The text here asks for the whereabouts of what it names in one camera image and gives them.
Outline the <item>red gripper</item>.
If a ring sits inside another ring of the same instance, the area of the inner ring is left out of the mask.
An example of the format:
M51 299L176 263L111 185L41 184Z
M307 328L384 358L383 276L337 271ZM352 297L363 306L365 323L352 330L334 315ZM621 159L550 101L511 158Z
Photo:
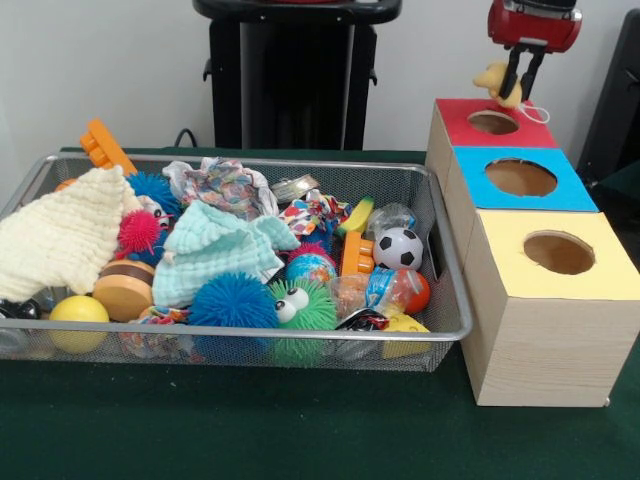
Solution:
M487 29L496 44L511 48L504 78L499 91L508 98L518 80L518 66L522 45L544 47L546 53L566 52L577 39L582 26L582 11L576 1L503 1L491 3ZM522 101L530 97L538 70L545 56L544 50L533 49L532 59L520 83Z

